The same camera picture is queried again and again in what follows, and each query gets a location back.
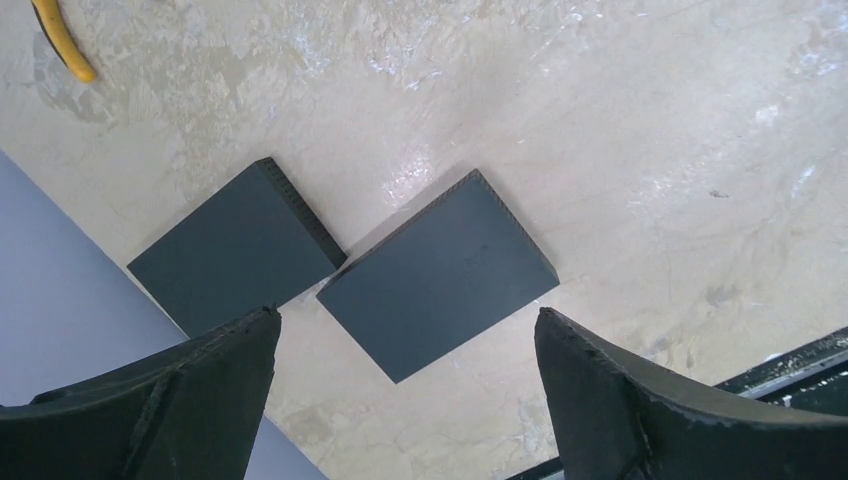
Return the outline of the black box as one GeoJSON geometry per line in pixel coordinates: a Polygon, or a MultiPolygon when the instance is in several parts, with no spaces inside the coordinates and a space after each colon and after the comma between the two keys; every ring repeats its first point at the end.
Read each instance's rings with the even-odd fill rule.
{"type": "Polygon", "coordinates": [[[258,160],[139,254],[129,271],[190,338],[282,305],[347,259],[270,157],[258,160]]]}
{"type": "Polygon", "coordinates": [[[342,268],[317,298],[398,384],[558,286],[477,169],[342,268]]]}

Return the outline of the yellow black needle-nose pliers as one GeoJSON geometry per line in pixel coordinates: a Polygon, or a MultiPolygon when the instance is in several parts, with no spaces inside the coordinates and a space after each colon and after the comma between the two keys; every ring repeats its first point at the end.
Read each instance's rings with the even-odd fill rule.
{"type": "Polygon", "coordinates": [[[56,55],[79,81],[90,83],[97,73],[77,47],[68,30],[57,0],[31,0],[42,32],[56,55]]]}

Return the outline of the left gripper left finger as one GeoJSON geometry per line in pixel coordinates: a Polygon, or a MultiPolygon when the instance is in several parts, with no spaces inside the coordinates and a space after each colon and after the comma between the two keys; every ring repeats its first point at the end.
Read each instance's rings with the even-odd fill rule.
{"type": "Polygon", "coordinates": [[[5,479],[241,479],[274,376],[279,313],[1,411],[5,479]]]}

